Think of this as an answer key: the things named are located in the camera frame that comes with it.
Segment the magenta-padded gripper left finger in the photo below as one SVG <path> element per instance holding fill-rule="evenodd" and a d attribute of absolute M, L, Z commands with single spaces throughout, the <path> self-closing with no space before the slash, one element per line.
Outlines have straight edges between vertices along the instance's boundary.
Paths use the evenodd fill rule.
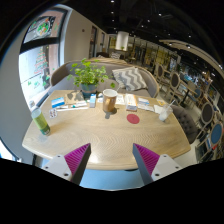
<path fill-rule="evenodd" d="M 42 169 L 79 185 L 90 155 L 91 144 L 87 143 L 66 155 L 56 155 Z"/>

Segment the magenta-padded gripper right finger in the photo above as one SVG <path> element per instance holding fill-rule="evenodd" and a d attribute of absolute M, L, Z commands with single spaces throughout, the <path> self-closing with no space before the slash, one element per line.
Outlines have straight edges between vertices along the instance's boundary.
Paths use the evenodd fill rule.
<path fill-rule="evenodd" d="M 136 143 L 133 144 L 132 153 L 145 185 L 182 169 L 167 154 L 158 155 L 150 149 Z"/>

